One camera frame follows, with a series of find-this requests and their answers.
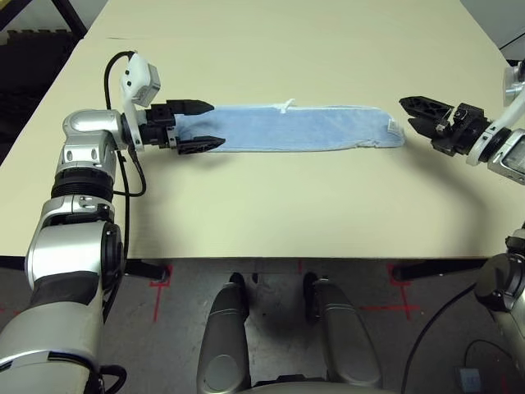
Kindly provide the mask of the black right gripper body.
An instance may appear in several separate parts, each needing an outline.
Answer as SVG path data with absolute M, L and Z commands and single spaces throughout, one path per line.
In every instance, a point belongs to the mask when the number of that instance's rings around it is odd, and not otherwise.
M 461 103 L 454 110 L 452 121 L 444 117 L 436 123 L 431 146 L 451 157 L 467 155 L 489 125 L 483 109 Z

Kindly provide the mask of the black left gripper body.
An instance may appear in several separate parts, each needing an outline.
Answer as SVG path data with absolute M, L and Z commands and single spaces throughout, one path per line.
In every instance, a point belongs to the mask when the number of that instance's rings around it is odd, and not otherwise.
M 160 149 L 176 147 L 176 103 L 165 102 L 152 104 L 143 110 L 139 120 L 139 133 L 143 145 L 153 145 Z

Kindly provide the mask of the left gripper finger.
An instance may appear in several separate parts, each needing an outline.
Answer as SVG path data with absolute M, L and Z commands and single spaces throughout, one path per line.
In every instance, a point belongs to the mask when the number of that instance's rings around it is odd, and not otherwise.
M 215 109 L 210 103 L 195 99 L 172 99 L 166 104 L 174 115 L 195 116 Z
M 197 136 L 189 140 L 181 140 L 179 137 L 171 137 L 170 149 L 174 149 L 179 155 L 190 155 L 205 153 L 223 145 L 226 140 L 215 136 Z

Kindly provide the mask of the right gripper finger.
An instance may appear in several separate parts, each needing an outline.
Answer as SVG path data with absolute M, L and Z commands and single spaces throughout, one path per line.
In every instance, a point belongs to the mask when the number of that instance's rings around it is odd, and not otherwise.
M 412 117 L 409 118 L 409 124 L 419 135 L 429 140 L 445 137 L 444 130 L 446 130 L 446 124 L 441 120 Z
M 449 104 L 423 96 L 401 98 L 399 104 L 411 117 L 428 121 L 447 120 L 454 109 Z

